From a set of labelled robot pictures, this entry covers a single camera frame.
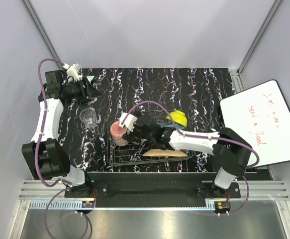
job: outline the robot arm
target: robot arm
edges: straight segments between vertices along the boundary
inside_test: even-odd
[[[135,116],[123,113],[120,117],[120,126],[124,121],[124,126],[128,131],[124,139],[135,141],[137,139],[146,139],[151,141],[157,148],[166,150],[193,150],[205,152],[211,155],[211,160],[218,168],[217,175],[213,182],[213,191],[224,194],[230,187],[231,182],[238,176],[243,176],[249,162],[251,152],[235,144],[225,144],[220,140],[211,139],[211,137],[228,138],[240,143],[249,145],[237,133],[230,128],[223,128],[220,132],[199,133],[187,132],[170,127],[161,128],[157,122],[147,115],[135,112]]]
[[[92,86],[92,82],[86,77],[78,76],[80,67],[77,64],[66,66],[66,68],[66,72],[58,70],[45,73],[47,83],[44,85],[44,89],[47,98],[47,112],[43,136],[39,145],[39,170],[44,179],[66,179],[72,182],[73,191],[85,194],[86,191],[92,190],[91,182],[86,172],[70,165],[67,153],[58,143],[59,122],[65,102],[72,99],[85,101],[98,97],[101,93]],[[69,76],[73,80],[64,84]],[[41,110],[37,129],[31,139],[31,143],[22,146],[22,154],[34,179],[38,179],[34,154],[39,135],[41,134],[41,125],[45,112],[42,92],[39,96],[39,102]]]

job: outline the wire rack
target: wire rack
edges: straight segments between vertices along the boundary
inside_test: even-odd
[[[150,111],[143,112],[150,117],[156,119],[157,123],[166,122],[166,113],[163,111]],[[182,161],[193,157],[194,153],[187,150],[186,157],[144,157],[143,154],[150,149],[155,149],[156,147],[151,142],[142,142],[140,144],[130,143],[126,146],[115,145],[109,127],[112,123],[117,121],[120,116],[109,117],[107,121],[107,161],[110,165],[123,166],[123,165],[135,165],[135,164],[145,164],[145,163],[160,163],[160,162],[171,162],[171,161]],[[191,126],[188,122],[186,130],[191,131]]]

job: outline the black marble table surface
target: black marble table surface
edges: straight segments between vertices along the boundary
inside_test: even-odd
[[[136,103],[156,101],[168,110],[184,110],[192,131],[212,132],[223,127],[219,113],[220,100],[235,93],[226,68],[125,68],[84,69],[84,75],[95,76],[95,87],[103,93],[89,103],[76,100],[66,104],[60,119],[59,142],[68,153],[71,164],[87,171],[105,172],[206,172],[209,156],[196,152],[187,161],[111,166],[106,160],[107,123],[110,116],[127,112]],[[98,125],[88,129],[80,112],[93,107]],[[156,110],[143,105],[144,111]]]

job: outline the black base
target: black base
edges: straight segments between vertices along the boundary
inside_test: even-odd
[[[241,198],[240,188],[238,183],[231,183],[230,187],[222,195],[216,196],[212,190],[212,183],[197,182],[195,184],[196,195],[198,198],[227,198],[230,193],[230,198]]]
[[[90,172],[97,189],[96,207],[204,207],[196,185],[214,180],[216,173],[106,173]],[[248,180],[271,180],[268,170],[245,174]],[[230,197],[240,198],[237,184],[230,187]],[[66,192],[65,197],[77,197]]]

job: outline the yellow object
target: yellow object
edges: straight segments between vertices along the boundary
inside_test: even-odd
[[[171,116],[171,118],[173,118],[174,122],[181,124],[184,127],[187,127],[188,120],[187,120],[185,113],[183,113],[181,111],[172,111],[172,112],[170,112],[170,116]]]

